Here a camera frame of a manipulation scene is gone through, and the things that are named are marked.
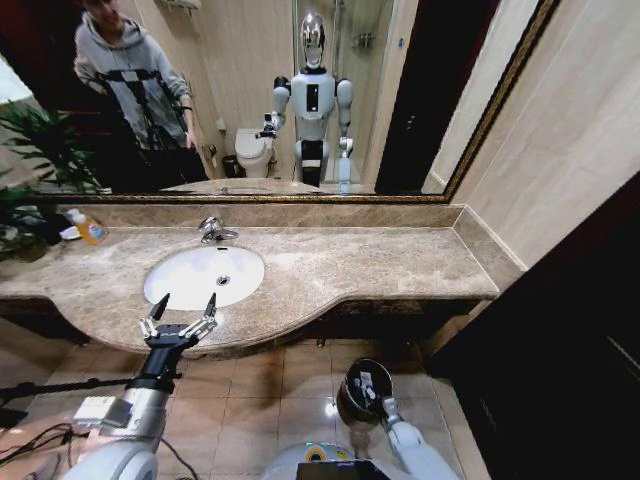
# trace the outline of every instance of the white sink basin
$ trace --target white sink basin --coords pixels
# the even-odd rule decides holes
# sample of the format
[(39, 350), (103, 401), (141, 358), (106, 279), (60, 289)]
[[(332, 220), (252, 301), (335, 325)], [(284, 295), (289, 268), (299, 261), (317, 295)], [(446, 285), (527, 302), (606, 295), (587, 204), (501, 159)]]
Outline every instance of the white sink basin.
[(259, 255), (237, 247), (199, 247), (176, 253), (153, 267), (144, 296), (157, 303), (171, 294), (169, 310), (204, 310), (213, 292), (216, 306), (247, 298), (264, 278)]

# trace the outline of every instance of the wire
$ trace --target wire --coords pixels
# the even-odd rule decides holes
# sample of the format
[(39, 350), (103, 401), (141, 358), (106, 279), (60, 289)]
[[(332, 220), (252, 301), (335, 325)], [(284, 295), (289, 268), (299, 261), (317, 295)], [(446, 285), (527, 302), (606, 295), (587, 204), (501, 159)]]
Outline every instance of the wire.
[[(52, 437), (47, 438), (46, 440), (42, 441), (41, 443), (38, 443), (38, 441), (44, 437), (47, 433), (52, 432), (52, 431), (57, 431), (60, 433), (57, 433), (55, 435), (53, 435)], [(62, 441), (60, 442), (60, 445), (64, 445), (65, 443), (67, 444), (67, 464), (69, 465), (69, 468), (71, 468), (71, 442), (73, 441), (74, 437), (86, 437), (88, 434), (78, 434), (73, 430), (73, 427), (71, 426), (71, 424), (69, 423), (57, 423), (56, 425), (53, 425), (49, 428), (47, 428), (46, 430), (40, 432), (38, 435), (36, 435), (35, 437), (33, 437), (31, 440), (29, 440), (27, 443), (25, 443), (24, 445), (14, 445), (12, 447), (9, 447), (5, 450), (2, 450), (0, 453), (7, 453), (11, 450), (15, 450), (14, 452), (0, 458), (0, 467), (6, 465), (7, 463), (15, 460), (17, 457), (19, 457), (20, 455), (24, 455), (24, 454), (28, 454), (28, 453), (33, 453), (34, 451), (44, 447), (45, 445), (48, 445), (49, 443), (53, 442), (54, 440), (57, 439), (62, 439)]]
[(164, 443), (164, 444), (167, 446), (167, 448), (168, 448), (169, 450), (171, 450), (171, 452), (176, 456), (176, 458), (178, 459), (178, 461), (179, 461), (182, 465), (184, 465), (184, 466), (189, 470), (189, 472), (191, 472), (191, 475), (193, 475), (193, 480), (200, 480), (200, 477), (198, 477), (198, 474), (197, 474), (197, 473), (196, 473), (196, 471), (193, 469), (193, 467), (192, 467), (191, 465), (189, 465), (189, 464), (188, 464), (188, 463), (187, 463), (187, 462), (186, 462), (186, 461), (185, 461), (185, 460), (180, 456), (180, 454), (177, 452), (177, 450), (176, 450), (175, 448), (173, 448), (173, 446), (172, 446), (169, 442), (167, 442), (167, 441), (164, 439), (164, 437), (160, 438), (160, 441), (161, 441), (162, 443)]

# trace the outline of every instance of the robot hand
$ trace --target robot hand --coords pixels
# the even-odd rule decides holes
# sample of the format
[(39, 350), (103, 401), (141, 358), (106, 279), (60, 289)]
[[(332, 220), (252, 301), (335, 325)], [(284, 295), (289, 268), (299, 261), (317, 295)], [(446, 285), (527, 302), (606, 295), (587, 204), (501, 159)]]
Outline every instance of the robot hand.
[(190, 325), (156, 324), (169, 301), (167, 294), (140, 320), (145, 343), (151, 348), (141, 372), (126, 387), (124, 397), (88, 397), (74, 423), (101, 426), (107, 443), (90, 452), (64, 476), (65, 480), (155, 479), (155, 452), (164, 432), (166, 404), (173, 392), (176, 366), (184, 350), (198, 344), (216, 327), (216, 294), (202, 317)]
[(264, 124), (262, 131), (256, 133), (256, 138), (278, 138), (278, 130), (282, 128), (285, 116), (278, 112), (264, 114)]

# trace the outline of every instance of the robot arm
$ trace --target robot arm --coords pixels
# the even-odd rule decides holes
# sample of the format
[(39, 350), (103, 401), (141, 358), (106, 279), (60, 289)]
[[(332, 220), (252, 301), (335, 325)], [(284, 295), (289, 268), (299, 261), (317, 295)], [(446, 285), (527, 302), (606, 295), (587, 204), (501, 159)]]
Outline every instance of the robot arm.
[(278, 77), (273, 81), (273, 100), (275, 110), (264, 115), (264, 127), (262, 132), (257, 134), (259, 137), (276, 138), (277, 132), (284, 126), (286, 116), (284, 112), (287, 110), (287, 103), (291, 97), (291, 83), (286, 77)]
[(338, 164), (338, 182), (340, 193), (349, 193), (351, 183), (351, 152), (353, 138), (347, 137), (351, 125), (351, 102), (353, 101), (353, 85), (343, 79), (336, 85), (336, 99), (338, 102), (338, 124), (340, 125), (340, 161)]
[(346, 137), (347, 130), (351, 125), (351, 103), (353, 102), (353, 84), (346, 78), (340, 80), (336, 85), (336, 98), (340, 137)]
[(100, 436), (114, 441), (89, 453), (64, 480), (153, 480), (158, 475), (155, 451), (165, 427), (165, 406), (182, 352), (198, 344), (217, 326), (216, 294), (200, 320), (190, 325), (161, 324), (169, 294), (140, 320), (151, 348), (142, 371), (126, 387), (123, 398), (88, 397), (74, 416), (79, 425), (101, 426)]
[(382, 408), (391, 449), (407, 473), (417, 480), (458, 480), (437, 450), (425, 442), (420, 430), (402, 419), (393, 397), (385, 398)]

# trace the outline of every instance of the humanoid robot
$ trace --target humanoid robot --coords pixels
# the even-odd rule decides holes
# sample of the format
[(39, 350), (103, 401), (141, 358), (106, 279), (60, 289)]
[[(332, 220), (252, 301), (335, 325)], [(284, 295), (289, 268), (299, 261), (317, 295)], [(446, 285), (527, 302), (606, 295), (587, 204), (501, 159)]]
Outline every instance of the humanoid robot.
[(257, 135), (277, 136), (278, 130), (284, 125), (285, 110), (291, 99), (298, 125), (296, 162), (302, 169), (302, 181), (317, 187), (330, 153), (330, 145), (325, 136), (329, 116), (337, 102), (340, 125), (338, 182), (340, 193), (349, 193), (353, 138), (348, 137), (347, 132), (351, 124), (353, 86), (347, 79), (336, 81), (322, 66), (325, 35), (320, 15), (309, 12), (305, 16), (300, 37), (306, 66), (291, 82), (286, 77), (275, 79), (275, 110), (265, 114), (264, 130)]

